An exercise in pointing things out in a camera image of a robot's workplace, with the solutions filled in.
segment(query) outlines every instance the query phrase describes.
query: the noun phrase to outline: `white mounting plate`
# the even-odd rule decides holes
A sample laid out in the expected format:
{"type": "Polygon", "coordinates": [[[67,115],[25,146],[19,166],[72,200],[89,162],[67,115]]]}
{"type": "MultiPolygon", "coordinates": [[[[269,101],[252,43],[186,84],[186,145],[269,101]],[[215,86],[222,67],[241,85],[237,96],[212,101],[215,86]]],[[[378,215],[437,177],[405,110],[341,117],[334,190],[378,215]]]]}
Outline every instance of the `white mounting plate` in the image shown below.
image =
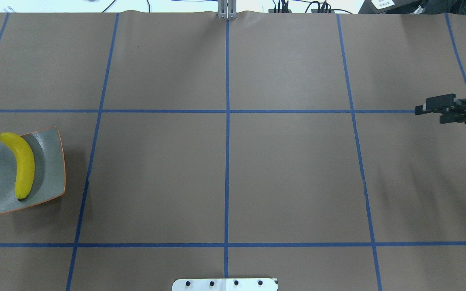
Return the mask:
{"type": "Polygon", "coordinates": [[[179,279],[172,284],[172,291],[278,291],[278,279],[179,279]]]}

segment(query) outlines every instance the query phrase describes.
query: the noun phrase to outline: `gray metal bracket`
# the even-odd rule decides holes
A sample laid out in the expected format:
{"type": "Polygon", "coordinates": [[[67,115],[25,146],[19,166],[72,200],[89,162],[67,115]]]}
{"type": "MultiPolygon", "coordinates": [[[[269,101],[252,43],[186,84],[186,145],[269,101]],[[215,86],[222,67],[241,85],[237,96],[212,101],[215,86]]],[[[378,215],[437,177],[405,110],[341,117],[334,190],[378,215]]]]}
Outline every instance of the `gray metal bracket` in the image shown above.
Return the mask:
{"type": "Polygon", "coordinates": [[[218,0],[217,16],[224,19],[237,18],[237,0],[218,0]]]}

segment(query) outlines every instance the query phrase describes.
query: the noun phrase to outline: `white label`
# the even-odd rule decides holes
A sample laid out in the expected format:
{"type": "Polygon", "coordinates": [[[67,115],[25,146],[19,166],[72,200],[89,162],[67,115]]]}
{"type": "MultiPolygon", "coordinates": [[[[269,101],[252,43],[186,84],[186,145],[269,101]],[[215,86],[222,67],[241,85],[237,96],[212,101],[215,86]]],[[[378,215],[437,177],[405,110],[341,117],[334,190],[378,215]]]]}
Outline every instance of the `white label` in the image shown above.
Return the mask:
{"type": "Polygon", "coordinates": [[[371,2],[377,9],[384,9],[394,5],[393,0],[371,0],[371,2]]]}

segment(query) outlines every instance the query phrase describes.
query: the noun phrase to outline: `square plate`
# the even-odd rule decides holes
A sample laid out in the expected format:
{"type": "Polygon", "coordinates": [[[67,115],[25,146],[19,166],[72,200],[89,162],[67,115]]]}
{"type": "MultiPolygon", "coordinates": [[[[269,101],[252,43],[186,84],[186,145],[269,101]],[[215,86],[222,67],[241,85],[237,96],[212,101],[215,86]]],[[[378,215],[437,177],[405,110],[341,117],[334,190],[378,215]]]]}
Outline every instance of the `square plate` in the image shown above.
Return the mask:
{"type": "Polygon", "coordinates": [[[66,166],[61,135],[57,127],[21,136],[32,148],[35,159],[34,184],[19,202],[15,197],[16,164],[12,151],[0,142],[0,214],[52,200],[66,190],[66,166]]]}

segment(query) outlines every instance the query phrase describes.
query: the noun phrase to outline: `yellow banana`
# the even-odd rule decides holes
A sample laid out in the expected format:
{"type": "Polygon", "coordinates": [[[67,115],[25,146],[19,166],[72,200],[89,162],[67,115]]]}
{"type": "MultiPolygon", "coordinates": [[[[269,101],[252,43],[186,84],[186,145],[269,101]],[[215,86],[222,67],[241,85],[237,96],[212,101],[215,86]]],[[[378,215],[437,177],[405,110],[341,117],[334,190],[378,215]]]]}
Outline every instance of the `yellow banana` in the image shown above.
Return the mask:
{"type": "Polygon", "coordinates": [[[15,197],[23,201],[34,183],[35,161],[34,153],[24,138],[13,133],[0,133],[0,140],[9,147],[15,156],[17,175],[15,177],[15,197]]]}

